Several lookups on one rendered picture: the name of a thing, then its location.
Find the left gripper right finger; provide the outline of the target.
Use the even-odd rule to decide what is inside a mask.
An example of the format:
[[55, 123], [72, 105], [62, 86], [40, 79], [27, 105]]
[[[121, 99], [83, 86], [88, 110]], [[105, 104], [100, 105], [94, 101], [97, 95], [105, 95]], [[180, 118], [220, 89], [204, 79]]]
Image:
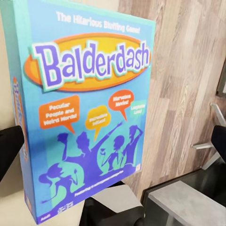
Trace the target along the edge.
[[211, 142], [226, 163], [226, 127], [216, 125], [212, 132]]

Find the board game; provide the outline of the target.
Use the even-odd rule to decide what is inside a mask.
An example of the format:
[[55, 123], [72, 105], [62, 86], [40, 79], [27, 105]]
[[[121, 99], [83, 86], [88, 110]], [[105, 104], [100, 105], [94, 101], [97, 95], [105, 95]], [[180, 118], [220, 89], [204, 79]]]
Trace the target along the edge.
[[24, 201], [36, 224], [141, 170], [156, 21], [0, 0]]

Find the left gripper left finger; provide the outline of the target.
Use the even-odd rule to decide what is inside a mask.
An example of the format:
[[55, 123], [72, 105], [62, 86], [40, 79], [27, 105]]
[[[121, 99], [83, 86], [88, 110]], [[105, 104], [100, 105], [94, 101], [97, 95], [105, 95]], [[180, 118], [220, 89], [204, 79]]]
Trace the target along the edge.
[[0, 130], [0, 181], [24, 144], [21, 126]]

